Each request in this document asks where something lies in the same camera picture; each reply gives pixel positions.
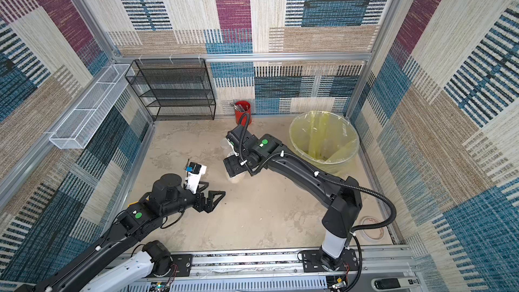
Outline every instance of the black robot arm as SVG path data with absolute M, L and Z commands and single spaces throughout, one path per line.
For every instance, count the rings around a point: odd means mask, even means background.
M 344 180 L 323 172 L 269 134 L 258 139 L 247 131 L 248 114 L 243 114 L 243 117 L 247 117 L 245 126 L 241 125 L 242 119 L 240 119 L 238 126 L 229 131 L 226 136 L 235 151 L 235 155 L 224 159 L 229 176 L 233 177 L 241 172 L 249 172 L 254 176 L 263 168 L 268 168 L 291 179 L 326 206 L 328 210 L 322 219 L 322 224 L 327 233 L 321 246 L 323 251 L 321 262 L 325 269 L 338 269 L 344 246 L 349 245 L 356 230 L 382 228 L 395 220 L 397 210 L 388 198 L 373 190 L 360 187 L 352 177 Z M 386 203 L 390 209 L 390 216 L 378 224 L 354 226 L 362 208 L 360 192 L 373 195 Z
M 184 189 L 182 179 L 176 174 L 165 174 L 153 184 L 151 192 L 114 219 L 108 230 L 83 253 L 64 268 L 35 286 L 22 285 L 16 292 L 77 292 L 97 276 L 120 254 L 144 239 L 153 230 L 162 226 L 164 219 L 175 213 L 184 213 L 190 207 L 198 212 L 211 212 L 225 196 L 223 191 L 209 191 L 205 198 L 202 187 L 193 194 Z M 220 195 L 216 201 L 213 197 Z

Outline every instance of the white wire mesh basket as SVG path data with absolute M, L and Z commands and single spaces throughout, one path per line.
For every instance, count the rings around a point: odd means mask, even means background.
M 84 149 L 134 75 L 130 65 L 112 65 L 61 122 L 49 140 L 59 149 Z

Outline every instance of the yellow plastic bag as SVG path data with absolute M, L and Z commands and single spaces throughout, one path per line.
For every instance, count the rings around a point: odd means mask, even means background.
M 344 117 L 311 111 L 297 116 L 290 124 L 292 150 L 321 170 L 344 176 L 344 169 L 359 151 L 359 135 Z

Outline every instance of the patterned wall panel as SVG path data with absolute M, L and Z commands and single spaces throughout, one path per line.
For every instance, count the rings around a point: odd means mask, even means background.
M 252 52 L 369 51 L 389 0 L 86 0 L 122 55 L 206 53 L 250 32 Z M 236 47 L 248 53 L 248 46 Z
M 434 291 L 519 289 L 519 0 L 403 0 L 352 120 Z
M 2 210 L 1 280 L 43 280 L 99 237 L 149 126 L 128 90 L 84 150 L 53 148 Z
M 106 63 L 70 0 L 0 0 L 0 178 Z
M 326 110 L 342 114 L 364 62 L 211 62 L 217 114 L 249 101 L 253 114 L 296 114 Z

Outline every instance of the red bucket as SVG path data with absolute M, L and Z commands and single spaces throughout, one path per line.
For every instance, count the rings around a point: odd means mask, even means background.
M 249 116 L 249 124 L 252 123 L 252 115 L 251 115 L 251 104 L 248 101 L 237 101 L 236 105 L 240 105 L 245 112 L 238 112 L 237 110 L 234 110 L 234 115 L 236 116 L 236 124 L 238 124 L 238 121 L 240 120 L 241 116 L 245 113 L 248 113 Z M 247 121 L 247 117 L 243 117 L 243 120 L 241 120 L 241 125 L 245 126 L 245 122 Z

